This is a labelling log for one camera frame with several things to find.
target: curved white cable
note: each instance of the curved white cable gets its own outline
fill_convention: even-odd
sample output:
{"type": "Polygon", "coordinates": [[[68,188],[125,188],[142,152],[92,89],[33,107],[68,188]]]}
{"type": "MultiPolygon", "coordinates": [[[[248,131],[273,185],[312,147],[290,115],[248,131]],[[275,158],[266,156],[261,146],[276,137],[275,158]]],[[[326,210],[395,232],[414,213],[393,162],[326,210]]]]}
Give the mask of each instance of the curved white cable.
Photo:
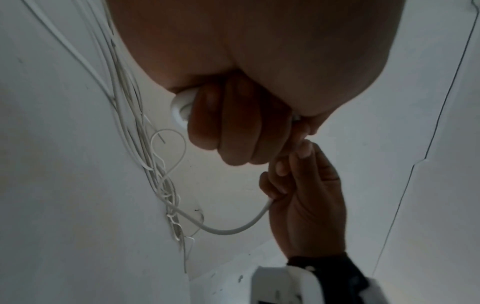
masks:
{"type": "MultiPolygon", "coordinates": [[[[139,163],[142,165],[142,167],[145,169],[145,170],[148,170],[148,171],[154,171],[154,174],[155,176],[158,176],[160,178],[160,180],[157,181],[157,187],[155,190],[155,193],[157,195],[157,197],[160,199],[160,201],[162,201],[166,206],[167,206],[167,209],[172,209],[174,210],[176,213],[180,214],[181,216],[185,217],[187,220],[189,220],[190,222],[192,222],[194,225],[196,225],[197,227],[199,227],[200,229],[206,231],[206,232],[209,232],[209,233],[212,233],[212,234],[217,234],[217,235],[232,235],[232,234],[237,234],[237,233],[240,233],[240,232],[243,232],[247,229],[249,229],[250,227],[252,227],[253,225],[255,225],[262,217],[263,215],[268,211],[271,203],[272,203],[272,200],[268,200],[267,203],[265,204],[265,206],[263,207],[263,209],[261,210],[261,212],[253,219],[251,220],[250,222],[248,222],[247,224],[241,226],[241,227],[238,227],[238,228],[235,228],[235,229],[228,229],[228,230],[220,230],[220,229],[214,229],[214,228],[211,228],[211,227],[208,227],[206,225],[204,225],[203,223],[197,221],[196,219],[194,219],[193,217],[191,217],[190,215],[188,215],[186,212],[184,212],[183,210],[181,210],[180,208],[178,208],[177,204],[176,204],[176,200],[177,200],[177,194],[175,195],[172,195],[171,193],[168,194],[168,197],[171,197],[172,201],[168,201],[166,200],[165,198],[165,193],[166,191],[164,190],[164,186],[163,184],[165,182],[167,182],[167,185],[169,186],[169,188],[171,190],[174,189],[174,186],[172,184],[172,182],[170,181],[170,178],[169,178],[169,175],[180,165],[181,161],[183,160],[183,158],[185,157],[185,154],[186,154],[186,147],[187,147],[187,142],[185,140],[185,137],[180,133],[178,132],[177,130],[174,130],[174,129],[161,129],[161,130],[158,130],[154,133],[154,135],[151,136],[150,138],[150,142],[148,144],[148,147],[149,147],[149,151],[148,153],[146,153],[146,156],[148,156],[152,162],[152,166],[148,166],[144,160],[141,158],[141,156],[138,154],[136,148],[135,148],[135,144],[131,141],[129,141],[129,137],[127,136],[127,134],[130,133],[130,130],[124,125],[124,118],[123,118],[123,113],[122,113],[122,107],[119,105],[118,103],[118,99],[115,98],[115,96],[112,96],[112,94],[110,93],[110,90],[108,89],[106,83],[101,79],[101,77],[99,76],[99,74],[96,72],[96,70],[93,68],[93,66],[88,62],[88,60],[82,56],[80,54],[79,51],[76,50],[76,48],[68,41],[68,39],[56,28],[56,26],[50,21],[50,19],[43,13],[43,11],[41,10],[41,8],[36,5],[36,3],[33,1],[33,0],[23,0],[24,3],[29,7],[29,9],[37,16],[37,18],[50,30],[50,32],[58,39],[58,41],[83,65],[84,68],[87,69],[87,71],[92,75],[92,77],[96,80],[96,82],[100,85],[100,87],[102,88],[103,92],[105,93],[105,95],[108,97],[109,101],[112,103],[112,105],[115,107],[116,105],[116,110],[118,112],[118,116],[119,116],[119,120],[120,120],[120,124],[121,124],[121,127],[122,127],[122,130],[124,131],[125,133],[125,138],[128,142],[128,147],[129,149],[132,151],[132,153],[134,154],[135,158],[139,161],[139,163]],[[161,132],[164,132],[164,131],[172,131],[172,132],[175,132],[177,134],[179,134],[183,140],[183,143],[184,143],[184,150],[182,152],[182,155],[180,157],[180,160],[171,168],[169,169],[167,172],[165,172],[165,162],[162,160],[161,157],[159,157],[159,155],[156,153],[156,151],[154,150],[153,148],[153,141],[155,139],[156,136],[159,136],[159,134],[161,132]],[[158,170],[159,167],[157,167],[156,165],[156,162],[153,160],[152,156],[149,155],[149,153],[152,154],[152,156],[154,157],[157,157],[161,162],[162,162],[162,165],[163,165],[163,172],[160,172],[158,170]]],[[[88,1],[88,5],[91,7],[92,11],[93,11],[93,14],[95,16],[96,19],[99,18],[99,11],[97,9],[94,9],[94,5],[88,1]]],[[[107,22],[105,21],[98,21],[98,25],[100,26],[100,29],[102,31],[102,34],[105,35],[105,32],[107,32],[107,35],[108,37],[112,40],[112,41],[115,41],[115,39],[113,38],[113,34],[111,32],[111,30],[107,27],[106,30],[103,29],[104,26],[101,26],[100,23],[103,23],[103,25],[108,25],[107,22]]],[[[104,38],[107,40],[107,46],[109,48],[109,52],[110,54],[112,55],[113,59],[114,59],[114,63],[115,60],[118,60],[119,58],[116,57],[116,51],[114,50],[115,46],[112,46],[110,45],[110,43],[108,42],[108,39],[104,36],[104,38]]],[[[136,83],[136,80],[135,78],[129,73],[130,71],[128,70],[125,70],[123,69],[123,72],[126,73],[126,76],[127,78],[132,81],[132,86],[135,87],[135,83],[136,83]]],[[[120,77],[120,76],[117,76],[118,80],[123,83],[124,86],[128,86],[128,84],[125,83],[125,79],[120,77]]],[[[122,90],[124,92],[124,94],[129,94],[131,95],[131,92],[130,92],[130,89],[129,88],[126,88],[126,87],[122,87],[122,90]]],[[[137,113],[134,111],[134,109],[131,107],[131,105],[129,104],[129,107],[130,109],[132,110],[132,113],[135,117],[135,119],[143,126],[145,127],[145,122],[144,122],[144,118],[146,118],[146,120],[151,124],[150,120],[142,114],[142,116],[139,118],[139,116],[137,115],[137,113]]],[[[171,213],[171,212],[168,212],[168,215],[167,215],[170,220],[172,220],[172,217],[175,216],[175,214],[171,213]]],[[[173,221],[172,220],[172,224],[175,224],[175,225],[179,225],[177,222],[173,221]]]]}

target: cable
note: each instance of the cable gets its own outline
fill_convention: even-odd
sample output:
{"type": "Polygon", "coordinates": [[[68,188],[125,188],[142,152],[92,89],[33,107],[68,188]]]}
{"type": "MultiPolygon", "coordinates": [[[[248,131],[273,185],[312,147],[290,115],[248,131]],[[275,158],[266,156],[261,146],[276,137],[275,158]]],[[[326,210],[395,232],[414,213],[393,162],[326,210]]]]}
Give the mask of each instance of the cable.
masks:
{"type": "Polygon", "coordinates": [[[74,0],[79,8],[79,13],[87,27],[95,39],[96,45],[99,49],[99,55],[104,58],[111,80],[111,89],[106,82],[101,78],[95,68],[88,62],[88,60],[71,44],[71,42],[61,33],[61,31],[53,24],[53,22],[46,16],[42,9],[34,2],[34,0],[23,0],[30,11],[41,21],[41,23],[50,31],[50,33],[72,54],[73,57],[88,71],[88,73],[98,83],[101,90],[104,92],[110,104],[117,112],[118,121],[120,123],[121,130],[123,132],[123,139],[126,141],[127,149],[133,156],[134,160],[145,170],[148,181],[155,192],[156,196],[161,202],[166,205],[167,218],[169,219],[170,226],[172,227],[174,237],[180,242],[183,248],[184,255],[184,267],[186,271],[185,262],[190,256],[192,247],[195,243],[195,239],[192,236],[184,236],[182,226],[178,222],[177,213],[192,222],[199,229],[206,232],[217,235],[232,235],[243,232],[253,225],[255,225],[263,215],[268,211],[272,201],[268,200],[261,212],[250,222],[242,227],[229,230],[214,229],[204,225],[204,215],[201,214],[201,222],[197,221],[186,212],[179,208],[180,196],[175,190],[175,186],[170,179],[170,174],[181,164],[183,161],[186,150],[187,141],[185,137],[174,129],[160,129],[156,130],[153,135],[148,139],[147,137],[147,124],[153,129],[154,126],[150,119],[143,112],[143,103],[140,94],[140,89],[136,78],[126,64],[126,59],[121,55],[121,52],[117,52],[117,45],[119,41],[114,35],[114,31],[111,28],[112,22],[108,8],[104,2],[105,15],[96,7],[90,0],[86,0],[87,6],[90,9],[90,13],[86,10],[83,1],[74,0]],[[101,37],[95,30],[93,23],[96,23],[98,29],[100,29],[101,37]],[[126,100],[130,112],[125,112],[122,99],[126,100]],[[126,116],[132,115],[135,120],[135,131],[133,132],[125,123],[126,116]],[[161,132],[174,132],[178,134],[183,140],[183,152],[180,159],[169,170],[166,170],[164,160],[159,156],[154,149],[154,140],[159,137],[163,143],[165,140],[160,136],[161,132]],[[188,254],[185,248],[185,238],[191,238],[193,240],[192,247],[188,254]]]}

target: black wristband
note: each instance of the black wristband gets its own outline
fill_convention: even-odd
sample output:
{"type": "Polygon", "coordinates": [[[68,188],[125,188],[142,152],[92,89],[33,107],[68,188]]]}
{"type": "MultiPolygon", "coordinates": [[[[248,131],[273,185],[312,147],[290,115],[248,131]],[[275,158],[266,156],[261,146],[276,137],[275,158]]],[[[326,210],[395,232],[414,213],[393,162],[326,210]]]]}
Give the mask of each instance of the black wristband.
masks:
{"type": "Polygon", "coordinates": [[[287,265],[311,271],[319,280],[326,304],[363,304],[360,292],[369,287],[369,281],[346,253],[311,258],[294,256],[287,265]]]}

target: white cable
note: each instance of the white cable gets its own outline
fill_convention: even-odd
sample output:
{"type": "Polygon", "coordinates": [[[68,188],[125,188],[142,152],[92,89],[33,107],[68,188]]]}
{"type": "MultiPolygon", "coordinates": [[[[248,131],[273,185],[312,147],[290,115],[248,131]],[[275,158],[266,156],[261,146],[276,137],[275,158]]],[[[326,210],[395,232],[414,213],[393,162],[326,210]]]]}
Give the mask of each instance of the white cable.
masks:
{"type": "MultiPolygon", "coordinates": [[[[239,227],[239,228],[236,228],[236,229],[229,229],[229,230],[219,230],[219,229],[214,229],[214,228],[208,227],[208,226],[204,225],[203,223],[197,221],[196,219],[194,219],[190,215],[188,215],[186,212],[184,212],[180,208],[178,208],[178,206],[177,206],[177,194],[176,193],[166,194],[167,191],[165,190],[164,184],[166,183],[166,185],[168,186],[170,191],[173,191],[173,192],[175,191],[175,188],[174,188],[173,183],[170,180],[169,176],[180,165],[181,161],[185,157],[186,147],[187,147],[187,142],[185,140],[185,137],[180,132],[178,132],[174,129],[157,130],[151,136],[150,141],[148,142],[148,145],[147,145],[148,150],[144,151],[145,160],[143,160],[142,157],[140,156],[139,152],[138,152],[137,145],[133,142],[133,138],[132,138],[130,130],[124,124],[124,114],[123,114],[123,111],[122,111],[122,106],[120,105],[120,101],[118,100],[118,98],[116,98],[116,96],[115,96],[115,95],[117,95],[117,90],[118,89],[116,89],[116,87],[114,86],[113,94],[110,92],[108,86],[102,80],[100,75],[96,72],[96,70],[93,68],[93,66],[88,62],[88,60],[84,56],[81,55],[81,53],[79,51],[76,50],[76,48],[68,41],[68,39],[56,28],[56,26],[50,21],[50,19],[45,15],[45,13],[41,10],[41,8],[34,2],[34,0],[23,0],[23,1],[28,6],[28,8],[36,15],[36,17],[57,38],[57,40],[92,75],[92,77],[98,83],[98,85],[100,86],[102,91],[108,97],[110,103],[112,103],[112,105],[114,107],[116,107],[116,111],[118,113],[118,118],[120,120],[121,128],[122,128],[122,130],[124,132],[124,135],[125,135],[125,138],[127,140],[129,150],[131,150],[135,159],[142,165],[142,167],[145,170],[153,171],[154,174],[155,174],[155,177],[159,178],[159,180],[156,180],[156,181],[153,182],[153,184],[156,183],[156,189],[153,188],[153,190],[156,193],[157,197],[167,206],[167,213],[168,213],[167,216],[169,217],[169,219],[171,220],[173,225],[178,225],[180,227],[180,231],[181,231],[181,225],[178,222],[173,220],[173,218],[176,216],[176,214],[174,212],[169,211],[169,209],[171,209],[171,210],[175,211],[176,213],[180,214],[181,216],[185,217],[187,220],[189,220],[190,222],[195,224],[200,229],[202,229],[206,232],[209,232],[209,233],[217,234],[217,235],[232,235],[232,234],[237,234],[237,233],[243,232],[243,231],[249,229],[250,227],[252,227],[253,225],[255,225],[260,220],[260,218],[268,211],[268,209],[269,209],[269,207],[272,203],[272,200],[267,201],[266,205],[263,207],[261,212],[252,221],[250,221],[249,223],[245,224],[242,227],[239,227]],[[159,157],[159,155],[156,153],[156,151],[153,148],[153,141],[155,139],[155,136],[158,136],[161,132],[164,132],[164,131],[172,131],[172,132],[175,132],[175,133],[179,134],[180,137],[183,139],[183,144],[184,144],[184,150],[182,152],[180,160],[168,171],[166,171],[166,169],[165,169],[165,162],[162,160],[162,158],[159,157]],[[162,167],[157,166],[154,158],[158,158],[162,162],[162,167]],[[172,201],[168,201],[166,199],[166,196],[168,196],[172,201]]],[[[125,98],[128,101],[129,108],[130,108],[136,122],[144,128],[143,130],[137,128],[137,131],[139,132],[139,136],[144,135],[144,134],[146,134],[145,120],[151,126],[152,126],[152,123],[150,122],[148,117],[146,117],[143,113],[138,114],[135,111],[135,109],[132,108],[132,104],[131,104],[132,94],[131,94],[130,86],[133,87],[133,89],[135,91],[135,94],[137,92],[139,92],[137,81],[136,81],[135,77],[132,76],[131,72],[128,69],[125,69],[126,65],[123,65],[121,63],[121,61],[123,61],[123,58],[119,58],[118,53],[115,51],[116,39],[113,36],[112,30],[108,26],[109,23],[107,21],[103,20],[104,17],[101,17],[100,11],[95,7],[95,5],[91,1],[87,0],[87,4],[91,8],[91,10],[93,12],[93,15],[94,15],[94,17],[97,21],[97,24],[99,25],[99,27],[102,31],[103,37],[106,40],[108,50],[109,50],[109,52],[112,56],[113,63],[115,65],[115,69],[117,71],[117,79],[121,84],[121,88],[122,88],[123,93],[125,94],[125,98]],[[128,78],[128,80],[129,80],[129,83],[126,83],[125,74],[126,74],[126,78],[128,78]]],[[[115,78],[113,77],[113,75],[111,75],[111,76],[112,76],[112,83],[114,83],[115,78]]],[[[139,106],[141,107],[141,100],[137,100],[137,102],[138,102],[139,106]]],[[[185,241],[183,240],[182,242],[183,242],[183,248],[184,248],[184,251],[185,251],[185,241]]]]}

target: sleeve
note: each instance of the sleeve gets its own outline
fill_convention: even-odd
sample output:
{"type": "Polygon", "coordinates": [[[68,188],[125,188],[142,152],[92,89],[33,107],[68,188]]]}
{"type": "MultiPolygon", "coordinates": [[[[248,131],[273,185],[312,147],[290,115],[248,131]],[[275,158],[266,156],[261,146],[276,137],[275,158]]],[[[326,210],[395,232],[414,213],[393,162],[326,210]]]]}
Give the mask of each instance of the sleeve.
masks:
{"type": "Polygon", "coordinates": [[[287,265],[303,268],[317,277],[325,304],[387,304],[377,282],[367,279],[346,253],[322,258],[296,256],[287,265]]]}

